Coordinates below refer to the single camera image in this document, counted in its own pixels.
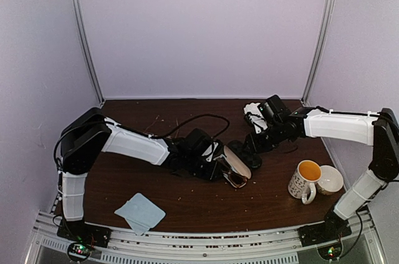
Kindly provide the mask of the dark brown sunglasses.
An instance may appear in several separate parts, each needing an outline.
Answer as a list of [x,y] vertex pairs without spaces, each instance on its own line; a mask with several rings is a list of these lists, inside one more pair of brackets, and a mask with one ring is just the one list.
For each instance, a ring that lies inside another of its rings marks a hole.
[[247,184],[248,178],[234,172],[231,168],[223,167],[221,169],[223,177],[234,187],[242,188]]

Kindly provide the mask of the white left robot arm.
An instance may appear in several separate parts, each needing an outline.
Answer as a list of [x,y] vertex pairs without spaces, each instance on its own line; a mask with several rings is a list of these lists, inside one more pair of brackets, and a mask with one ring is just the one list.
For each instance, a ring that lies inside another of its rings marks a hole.
[[214,181],[221,178],[221,166],[215,161],[221,142],[201,129],[186,137],[145,134],[104,116],[93,107],[66,127],[60,135],[62,170],[62,206],[66,232],[77,242],[86,240],[89,226],[84,219],[85,179],[102,152],[144,160],[172,170]]

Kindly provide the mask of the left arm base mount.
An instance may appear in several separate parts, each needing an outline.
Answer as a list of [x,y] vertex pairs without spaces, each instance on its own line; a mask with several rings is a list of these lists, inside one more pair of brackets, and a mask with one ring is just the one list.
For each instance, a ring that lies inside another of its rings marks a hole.
[[67,256],[73,262],[87,260],[96,247],[107,248],[111,229],[85,223],[84,220],[67,221],[62,219],[57,230],[57,236],[70,240]]

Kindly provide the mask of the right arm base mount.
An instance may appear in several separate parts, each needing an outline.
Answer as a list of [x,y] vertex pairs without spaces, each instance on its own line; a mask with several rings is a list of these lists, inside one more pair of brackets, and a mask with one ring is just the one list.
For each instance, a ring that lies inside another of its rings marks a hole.
[[298,229],[302,246],[321,245],[321,247],[317,247],[317,251],[322,259],[328,260],[329,263],[339,262],[355,248],[360,240],[363,221],[358,210],[355,214],[360,222],[360,230],[350,247],[345,247],[342,243],[343,237],[352,234],[349,221],[342,220],[332,210],[328,211],[323,222],[304,225]]

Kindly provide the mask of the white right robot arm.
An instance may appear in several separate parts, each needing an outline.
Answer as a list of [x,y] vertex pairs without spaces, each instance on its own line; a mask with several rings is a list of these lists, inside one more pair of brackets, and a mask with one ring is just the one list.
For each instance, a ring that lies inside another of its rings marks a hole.
[[344,229],[342,220],[398,177],[398,121],[389,108],[359,113],[316,106],[292,112],[278,95],[273,95],[264,102],[246,104],[243,111],[246,122],[254,127],[246,137],[253,154],[268,152],[285,140],[299,137],[348,140],[373,148],[366,172],[334,205],[334,216],[320,225],[319,233],[326,240],[334,239]]

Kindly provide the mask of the black glasses case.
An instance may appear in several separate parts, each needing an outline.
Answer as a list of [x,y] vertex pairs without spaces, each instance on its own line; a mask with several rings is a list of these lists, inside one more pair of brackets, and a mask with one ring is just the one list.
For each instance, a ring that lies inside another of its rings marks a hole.
[[257,170],[262,165],[262,159],[244,149],[243,144],[234,140],[223,147],[220,155],[221,168],[231,168],[239,175],[249,179],[252,177],[252,171]]

